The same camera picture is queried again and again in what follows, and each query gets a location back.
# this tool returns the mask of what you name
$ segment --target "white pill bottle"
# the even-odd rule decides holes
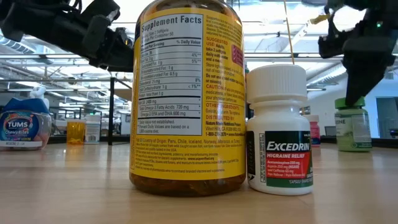
[[[313,190],[306,73],[296,65],[270,65],[247,77],[254,117],[247,125],[248,182],[260,192],[303,195]]]

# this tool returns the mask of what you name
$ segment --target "yellow label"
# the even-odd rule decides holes
[[[241,23],[178,8],[145,15],[137,28],[130,172],[170,180],[244,174]]]

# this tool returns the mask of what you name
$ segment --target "green supplement bottle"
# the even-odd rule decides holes
[[[365,99],[360,98],[353,106],[347,106],[346,98],[335,101],[337,146],[340,151],[369,152],[372,139],[368,112],[362,109]]]

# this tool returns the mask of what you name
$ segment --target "amber plastic bottle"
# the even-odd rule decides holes
[[[140,15],[137,25],[140,26],[140,21],[145,15],[166,9],[176,8],[200,8],[215,11],[233,18],[237,23],[241,24],[240,18],[225,2],[219,0],[158,0],[154,1],[146,7]],[[134,57],[134,66],[137,65],[139,58]],[[170,180],[170,179],[155,179],[143,177],[130,172],[131,182],[138,190],[150,194],[168,195],[177,197],[197,197],[224,194],[240,188],[241,184],[246,179],[246,173],[229,177],[225,179],[212,180]]]

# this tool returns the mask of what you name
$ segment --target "desk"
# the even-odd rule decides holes
[[[0,152],[0,223],[397,223],[398,150],[313,150],[313,194],[240,190],[202,198],[138,192],[128,179],[129,145],[49,145]]]

